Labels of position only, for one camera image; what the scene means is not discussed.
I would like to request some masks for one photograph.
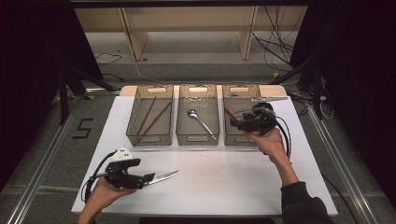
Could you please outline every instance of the metal rail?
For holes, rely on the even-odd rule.
[[[35,170],[35,174],[32,176],[28,186],[26,187],[24,193],[16,203],[10,217],[8,218],[8,224],[14,223],[22,223],[24,217],[26,216],[30,205],[35,198],[35,195],[40,187],[44,177],[50,168],[50,165],[55,158],[56,152],[62,141],[64,140],[64,136],[66,131],[68,130],[71,120],[74,117],[74,114],[78,108],[78,105],[82,102],[82,95],[75,96],[73,102],[71,104],[71,112],[70,115],[65,120],[64,124],[61,125],[56,132],[55,136],[53,137],[49,148],[47,149],[46,153],[44,154],[43,159],[41,160],[40,164],[38,165],[37,169]]]
[[[332,137],[328,132],[325,124],[322,120],[318,119],[311,106],[308,107],[308,110],[309,116],[314,122],[320,138],[322,139],[327,151],[329,152],[335,169],[340,175],[341,180],[343,181],[346,190],[350,196],[350,199],[355,204],[355,207],[361,217],[362,222],[367,224],[378,223],[370,204],[368,203],[363,192],[356,183],[352,173],[349,171],[346,161],[343,159],[341,153],[337,148],[337,145],[332,140]]]

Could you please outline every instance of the sleeve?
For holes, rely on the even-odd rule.
[[[320,198],[311,198],[305,182],[297,182],[281,189],[282,213],[285,224],[333,223]]]

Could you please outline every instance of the metal spoon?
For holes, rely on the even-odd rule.
[[[197,113],[196,110],[190,109],[189,111],[187,111],[187,114],[188,114],[190,117],[192,117],[192,118],[198,119],[198,121],[200,121],[200,122],[202,123],[202,125],[204,125],[204,127],[207,129],[207,131],[208,131],[210,134],[213,135],[213,133],[210,131],[210,129],[206,126],[206,124],[204,124],[204,123],[199,119],[198,113]]]

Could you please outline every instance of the hand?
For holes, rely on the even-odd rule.
[[[100,177],[93,192],[85,204],[78,219],[78,224],[92,223],[94,217],[104,208],[114,203],[118,198],[135,193],[136,189],[117,189],[107,183],[104,177]]]
[[[283,161],[287,157],[285,147],[283,146],[282,135],[278,128],[273,128],[265,135],[244,133],[244,136],[255,142],[259,146],[259,150],[268,155],[273,163],[277,163],[279,160]]]
[[[268,155],[270,161],[276,166],[284,187],[299,181],[291,167],[289,157],[283,146],[282,135],[278,128],[273,128],[265,135],[244,133],[244,136],[255,142],[259,146],[259,150]]]

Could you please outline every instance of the white table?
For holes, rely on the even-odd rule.
[[[173,103],[177,117],[177,97]],[[169,147],[133,147],[126,129],[134,103],[133,96],[118,96],[81,184],[93,174],[99,162],[110,152],[127,147],[142,161],[129,174],[164,175],[180,170],[170,179],[116,200],[103,213],[138,217],[275,217],[281,215],[281,181],[275,166],[255,147],[224,146],[224,127],[220,122],[219,145],[181,147],[177,143],[176,119],[173,120],[173,144]],[[222,96],[218,100],[222,106]],[[292,165],[300,180],[307,183],[312,197],[325,203],[329,216],[337,210],[320,175],[291,99],[272,102],[276,115],[290,128]],[[222,111],[219,120],[223,120]],[[105,162],[99,173],[108,165]],[[72,212],[80,213],[85,203],[76,198]]]

